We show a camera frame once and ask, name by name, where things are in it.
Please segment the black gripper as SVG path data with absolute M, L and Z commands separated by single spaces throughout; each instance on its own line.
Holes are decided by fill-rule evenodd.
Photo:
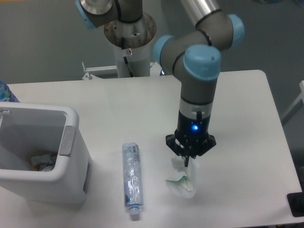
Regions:
M 190 119 L 181 112 L 178 114 L 177 129 L 174 134 L 165 137 L 166 145 L 179 157 L 184 159 L 184 166 L 188 166 L 190 158 L 204 155 L 216 145 L 213 135 L 209 135 L 210 116 L 201 120 Z M 184 143 L 186 139 L 186 149 L 179 143 Z

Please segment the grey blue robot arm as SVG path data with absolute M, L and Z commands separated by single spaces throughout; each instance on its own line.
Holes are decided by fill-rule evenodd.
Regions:
M 181 38 L 155 39 L 156 23 L 140 0 L 77 0 L 75 5 L 89 29 L 104 27 L 119 77 L 149 76 L 153 57 L 181 82 L 177 129 L 166 136 L 167 146 L 185 164 L 214 147 L 208 127 L 221 51 L 242 42 L 242 20 L 224 14 L 215 0 L 184 0 L 182 6 L 195 30 Z

